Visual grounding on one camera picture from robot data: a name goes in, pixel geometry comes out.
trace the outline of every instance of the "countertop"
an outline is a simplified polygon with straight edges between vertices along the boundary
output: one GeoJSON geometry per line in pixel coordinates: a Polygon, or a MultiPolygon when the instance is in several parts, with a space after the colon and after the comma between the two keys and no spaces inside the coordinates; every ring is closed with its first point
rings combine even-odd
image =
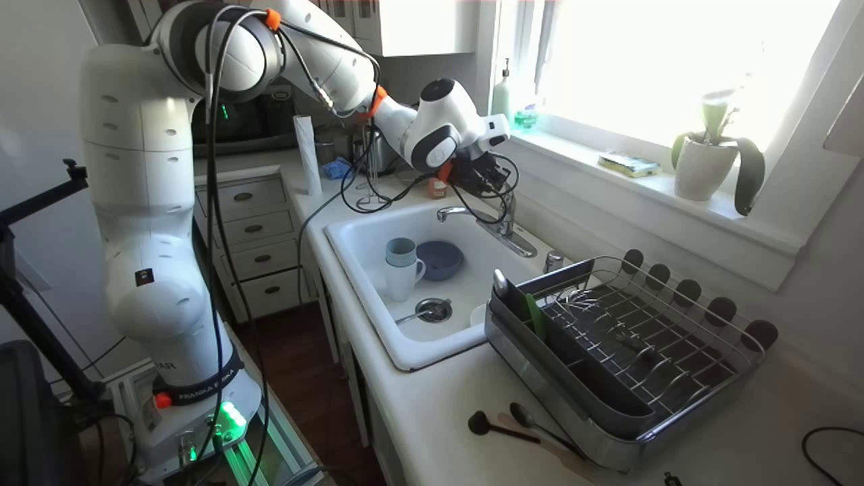
{"type": "MultiPolygon", "coordinates": [[[[294,152],[229,157],[223,173],[281,173],[300,216],[310,216],[331,193],[335,181],[324,181],[324,198],[310,200],[302,188],[300,157],[294,152]]],[[[382,191],[394,193],[406,187],[406,175],[379,179],[382,191]]],[[[350,200],[367,193],[360,179],[350,200]]],[[[414,191],[393,208],[428,202],[414,191]]],[[[541,420],[537,399],[522,387],[512,368],[493,346],[476,346],[452,360],[416,373],[399,373],[363,303],[356,299],[350,274],[331,249],[324,226],[332,222],[360,219],[340,200],[331,202],[306,230],[306,239],[332,293],[332,308],[340,322],[340,335],[352,342],[363,368],[367,391],[382,408],[385,424],[399,451],[409,482],[664,482],[664,476],[679,476],[692,482],[826,482],[803,457],[803,436],[814,427],[864,424],[864,396],[837,381],[809,368],[796,351],[782,342],[771,360],[734,391],[734,399],[705,415],[686,434],[672,436],[664,451],[649,457],[632,472],[610,472],[595,465],[552,454],[548,449],[522,443],[502,434],[474,434],[467,415],[487,409],[506,420],[509,404],[528,404],[541,420]]],[[[814,457],[837,477],[864,482],[864,443],[845,436],[814,439],[814,457]]]]}

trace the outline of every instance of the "cabinet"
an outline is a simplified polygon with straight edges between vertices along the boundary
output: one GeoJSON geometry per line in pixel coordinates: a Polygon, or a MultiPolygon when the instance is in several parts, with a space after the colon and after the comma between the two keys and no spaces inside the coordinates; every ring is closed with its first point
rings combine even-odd
{"type": "MultiPolygon", "coordinates": [[[[219,206],[228,246],[217,226],[212,242],[215,269],[236,319],[250,322],[310,303],[313,291],[302,281],[297,260],[297,222],[279,173],[219,181],[219,206]]],[[[206,183],[198,187],[194,222],[202,239],[209,239],[206,183]]]]}
{"type": "Polygon", "coordinates": [[[375,56],[467,53],[479,2],[467,0],[316,0],[375,56]]]}

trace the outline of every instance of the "bottle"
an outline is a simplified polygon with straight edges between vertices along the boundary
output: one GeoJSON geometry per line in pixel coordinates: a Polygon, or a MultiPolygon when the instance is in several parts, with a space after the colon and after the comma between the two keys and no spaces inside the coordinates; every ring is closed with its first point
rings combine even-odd
{"type": "Polygon", "coordinates": [[[502,80],[494,84],[494,88],[493,88],[493,107],[489,107],[489,114],[502,114],[502,117],[509,117],[509,122],[512,122],[512,117],[513,117],[513,99],[512,99],[512,56],[506,58],[502,80]]]}

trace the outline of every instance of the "plant pot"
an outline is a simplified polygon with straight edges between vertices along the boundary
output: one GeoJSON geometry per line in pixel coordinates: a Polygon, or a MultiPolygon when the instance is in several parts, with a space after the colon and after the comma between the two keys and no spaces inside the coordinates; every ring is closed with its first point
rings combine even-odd
{"type": "Polygon", "coordinates": [[[686,137],[675,161],[675,191],[686,200],[710,200],[725,183],[737,157],[737,146],[710,146],[686,137]]]}

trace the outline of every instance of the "spoon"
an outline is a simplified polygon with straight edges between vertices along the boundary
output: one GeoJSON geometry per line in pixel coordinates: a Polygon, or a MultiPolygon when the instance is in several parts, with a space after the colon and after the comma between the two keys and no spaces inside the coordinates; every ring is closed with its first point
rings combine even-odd
{"type": "Polygon", "coordinates": [[[563,434],[552,431],[548,427],[532,420],[532,415],[530,415],[518,401],[512,401],[512,415],[513,415],[522,427],[528,427],[528,430],[541,430],[541,431],[545,431],[548,436],[555,436],[560,445],[570,449],[575,457],[586,458],[586,454],[584,454],[575,443],[570,443],[570,439],[566,439],[563,434]]]}
{"type": "Polygon", "coordinates": [[[528,439],[528,443],[541,443],[537,434],[525,434],[525,431],[518,431],[518,430],[506,430],[506,427],[493,424],[483,409],[476,409],[476,414],[467,419],[467,430],[476,431],[476,434],[501,431],[501,434],[512,434],[512,436],[518,436],[518,439],[528,439]]]}

